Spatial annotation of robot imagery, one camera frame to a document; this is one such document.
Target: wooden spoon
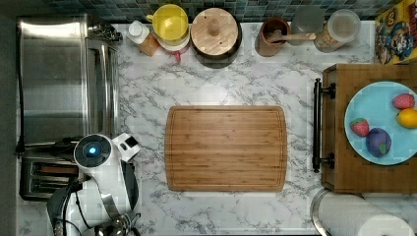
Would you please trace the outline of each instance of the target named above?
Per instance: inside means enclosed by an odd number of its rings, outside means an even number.
[[[270,43],[274,43],[281,40],[314,40],[316,38],[316,34],[311,33],[296,33],[296,34],[289,34],[289,35],[282,35],[281,30],[277,29],[274,32],[269,32],[266,35],[266,39]]]

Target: blue light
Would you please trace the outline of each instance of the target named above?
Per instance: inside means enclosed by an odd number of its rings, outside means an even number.
[[[95,153],[95,147],[90,148],[89,153],[94,154]]]

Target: jar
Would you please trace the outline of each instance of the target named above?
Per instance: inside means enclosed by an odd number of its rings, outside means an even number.
[[[129,25],[127,36],[138,46],[147,56],[153,56],[159,43],[149,32],[149,29],[142,23],[134,21]]]
[[[360,28],[361,21],[354,12],[336,11],[325,23],[323,31],[317,34],[314,44],[319,51],[332,52],[355,39]]]

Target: plum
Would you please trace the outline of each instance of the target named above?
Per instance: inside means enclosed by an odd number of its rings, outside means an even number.
[[[387,131],[381,128],[372,129],[366,137],[366,148],[375,157],[389,152],[391,139]]]

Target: red fruit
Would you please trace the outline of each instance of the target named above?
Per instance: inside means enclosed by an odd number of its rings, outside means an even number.
[[[353,133],[360,137],[365,137],[369,133],[369,124],[368,121],[364,118],[357,118],[354,121],[350,122],[350,129]]]
[[[415,103],[416,102],[414,99],[414,95],[409,94],[409,93],[400,94],[396,96],[392,101],[393,107],[395,107],[396,109],[400,109],[400,110],[412,108],[414,107]]]

